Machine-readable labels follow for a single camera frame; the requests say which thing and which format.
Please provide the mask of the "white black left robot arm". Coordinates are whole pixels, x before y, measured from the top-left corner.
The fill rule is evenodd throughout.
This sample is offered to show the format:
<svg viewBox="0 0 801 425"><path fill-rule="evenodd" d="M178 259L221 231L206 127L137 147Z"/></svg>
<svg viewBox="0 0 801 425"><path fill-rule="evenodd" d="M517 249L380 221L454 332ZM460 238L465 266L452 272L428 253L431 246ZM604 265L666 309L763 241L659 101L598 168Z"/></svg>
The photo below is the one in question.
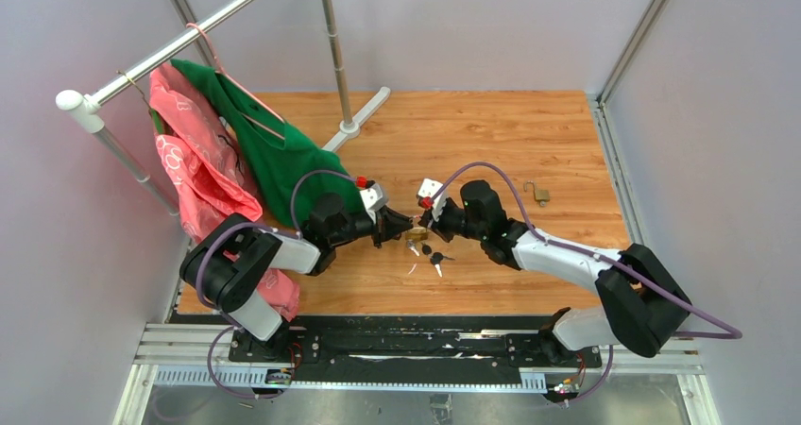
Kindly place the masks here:
<svg viewBox="0 0 801 425"><path fill-rule="evenodd" d="M287 354L290 339L280 330L285 317L258 292L268 270L317 276L332 264L338 247L360 238L370 238L380 247L413 227L411 217L387 206L379 186L361 191L360 196L364 209L348 212L341 195L322 195L298 236L234 213L185 256L179 276L212 309L254 337L256 353L277 362Z"/></svg>

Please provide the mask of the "black-headed key bunch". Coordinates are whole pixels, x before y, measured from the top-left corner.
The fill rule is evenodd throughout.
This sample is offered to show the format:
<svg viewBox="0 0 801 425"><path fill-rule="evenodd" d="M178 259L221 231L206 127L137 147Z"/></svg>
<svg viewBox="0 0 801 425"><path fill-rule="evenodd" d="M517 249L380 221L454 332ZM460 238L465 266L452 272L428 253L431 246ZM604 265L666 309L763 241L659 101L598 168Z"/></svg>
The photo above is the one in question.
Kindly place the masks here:
<svg viewBox="0 0 801 425"><path fill-rule="evenodd" d="M420 246L420 250L421 253L428 258L429 263L434 267L437 276L439 278L443 278L443 271L441 265L444 261L453 261L453 258L439 251L434 251L432 247L427 244L422 244Z"/></svg>

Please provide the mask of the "large brass padlock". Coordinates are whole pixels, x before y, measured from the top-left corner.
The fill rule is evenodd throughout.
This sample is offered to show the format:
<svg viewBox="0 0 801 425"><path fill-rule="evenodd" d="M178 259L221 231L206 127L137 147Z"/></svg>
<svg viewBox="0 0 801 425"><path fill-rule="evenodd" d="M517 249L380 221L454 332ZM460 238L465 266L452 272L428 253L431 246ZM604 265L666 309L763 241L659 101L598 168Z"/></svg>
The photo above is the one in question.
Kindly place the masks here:
<svg viewBox="0 0 801 425"><path fill-rule="evenodd" d="M417 244L429 238L429 230L424 227L415 226L405 232L405 240L412 244Z"/></svg>

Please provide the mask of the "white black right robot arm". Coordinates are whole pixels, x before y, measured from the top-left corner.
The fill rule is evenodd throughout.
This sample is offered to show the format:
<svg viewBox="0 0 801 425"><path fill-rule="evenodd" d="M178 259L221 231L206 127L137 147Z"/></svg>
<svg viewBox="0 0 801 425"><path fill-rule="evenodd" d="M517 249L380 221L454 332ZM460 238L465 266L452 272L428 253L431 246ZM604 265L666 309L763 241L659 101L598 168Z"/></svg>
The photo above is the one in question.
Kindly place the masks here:
<svg viewBox="0 0 801 425"><path fill-rule="evenodd" d="M507 216L498 194L484 180L461 191L460 203L427 178L417 198L420 225L446 242L459 236L479 242L495 264L555 276L597 294L600 306L566 307L540 327L535 352L562 366L589 347L620 344L653 358L687 319L688 300L654 252L633 244L625 250L574 243Z"/></svg>

